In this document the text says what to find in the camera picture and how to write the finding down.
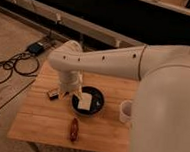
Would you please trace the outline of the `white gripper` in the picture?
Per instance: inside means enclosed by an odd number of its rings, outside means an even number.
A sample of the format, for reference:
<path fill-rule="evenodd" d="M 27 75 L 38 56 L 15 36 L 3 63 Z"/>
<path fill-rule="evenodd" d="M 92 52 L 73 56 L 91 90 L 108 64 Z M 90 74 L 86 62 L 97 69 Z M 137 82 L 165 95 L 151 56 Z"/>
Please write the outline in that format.
<path fill-rule="evenodd" d="M 83 92 L 80 92 L 82 87 L 82 72 L 80 71 L 65 71 L 59 72 L 59 89 L 62 92 L 61 97 L 66 97 L 69 92 L 74 93 L 78 101 L 83 103 Z"/>

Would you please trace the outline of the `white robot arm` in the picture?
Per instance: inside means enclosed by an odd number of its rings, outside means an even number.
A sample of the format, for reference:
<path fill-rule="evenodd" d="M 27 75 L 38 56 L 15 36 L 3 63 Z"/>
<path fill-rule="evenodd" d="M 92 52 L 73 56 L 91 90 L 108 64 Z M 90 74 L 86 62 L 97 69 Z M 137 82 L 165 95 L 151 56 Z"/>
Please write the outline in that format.
<path fill-rule="evenodd" d="M 139 82 L 132 102 L 129 152 L 190 152 L 190 46 L 146 45 L 85 53 L 74 40 L 49 55 L 62 92 L 82 71 Z"/>

